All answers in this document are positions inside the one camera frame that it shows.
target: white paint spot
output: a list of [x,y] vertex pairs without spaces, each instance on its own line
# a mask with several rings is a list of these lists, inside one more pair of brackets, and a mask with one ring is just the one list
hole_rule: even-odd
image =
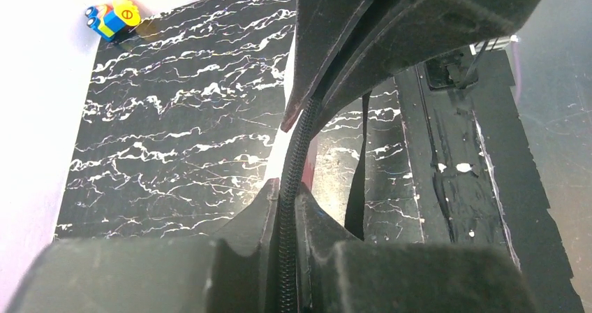
[[469,163],[460,163],[460,164],[457,164],[457,170],[459,172],[462,172],[462,173],[467,173],[472,168],[473,168],[473,166],[470,165]]

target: white surface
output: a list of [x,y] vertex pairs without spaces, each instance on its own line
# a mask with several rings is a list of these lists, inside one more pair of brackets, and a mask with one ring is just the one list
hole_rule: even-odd
[[[152,14],[195,0],[137,1]],[[0,310],[52,240],[98,43],[84,10],[110,2],[0,0]]]

